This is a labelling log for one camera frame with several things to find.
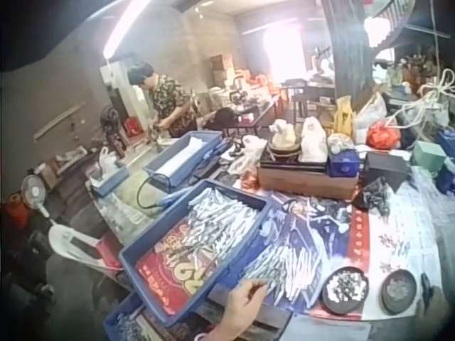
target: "hand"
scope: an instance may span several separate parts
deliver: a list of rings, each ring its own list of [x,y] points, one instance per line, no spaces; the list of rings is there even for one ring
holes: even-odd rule
[[[434,333],[444,326],[450,316],[449,303],[440,287],[433,287],[433,296],[430,298],[428,309],[425,310],[424,301],[420,299],[417,303],[416,315],[416,335],[422,337],[422,340],[431,340]]]
[[[241,336],[259,314],[267,296],[265,284],[261,280],[247,279],[232,290],[221,323],[204,340],[233,341]]]
[[[158,126],[160,129],[167,130],[171,126],[172,121],[166,117],[165,119],[162,119],[160,122],[158,122]]]

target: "floral shirt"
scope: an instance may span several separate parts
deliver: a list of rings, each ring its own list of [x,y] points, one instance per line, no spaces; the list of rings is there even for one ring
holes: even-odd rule
[[[158,112],[159,119],[165,119],[173,113],[176,107],[183,107],[191,99],[190,94],[176,80],[166,75],[159,75],[158,85],[155,90],[150,91],[149,96]],[[195,118],[194,112],[188,109],[171,124],[169,133],[179,135]]]

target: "black bowl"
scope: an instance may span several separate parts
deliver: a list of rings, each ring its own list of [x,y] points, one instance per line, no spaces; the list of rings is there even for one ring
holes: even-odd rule
[[[334,277],[337,276],[340,272],[343,271],[349,271],[352,273],[357,273],[362,276],[362,279],[367,283],[366,287],[363,289],[363,298],[360,301],[347,301],[347,302],[335,302],[332,301],[330,298],[328,298],[328,290],[327,290],[327,285],[330,282],[330,280]],[[368,278],[365,276],[362,270],[359,268],[356,268],[354,266],[346,266],[344,268],[338,269],[335,271],[333,274],[331,274],[322,289],[322,303],[323,306],[328,310],[330,313],[333,313],[335,315],[346,315],[349,313],[352,313],[354,310],[358,309],[361,307],[361,305],[365,302],[368,293],[370,291],[370,285],[368,283]]]
[[[391,280],[403,281],[407,285],[407,294],[402,298],[393,298],[388,292],[387,287]],[[381,301],[384,310],[390,315],[400,314],[412,305],[417,295],[417,281],[414,275],[408,270],[396,270],[384,280],[381,287]]]

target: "black hair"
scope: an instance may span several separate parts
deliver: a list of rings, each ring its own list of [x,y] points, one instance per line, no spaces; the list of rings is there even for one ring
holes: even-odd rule
[[[139,62],[128,70],[130,85],[143,85],[144,81],[155,73],[153,67],[145,62]]]

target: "white chair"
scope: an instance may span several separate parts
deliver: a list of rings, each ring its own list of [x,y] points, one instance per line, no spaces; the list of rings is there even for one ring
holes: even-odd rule
[[[80,245],[85,244],[89,248],[92,247],[100,255],[100,258],[97,259],[92,257],[81,248],[74,245],[71,242],[73,239],[77,239],[78,244]],[[101,239],[87,236],[70,227],[53,224],[49,229],[49,243],[53,251],[64,258],[78,261],[101,271],[120,271],[123,269],[118,261],[110,261],[109,265],[106,264],[106,261],[104,260],[106,259],[106,256],[104,252],[100,250],[100,245],[102,244]]]

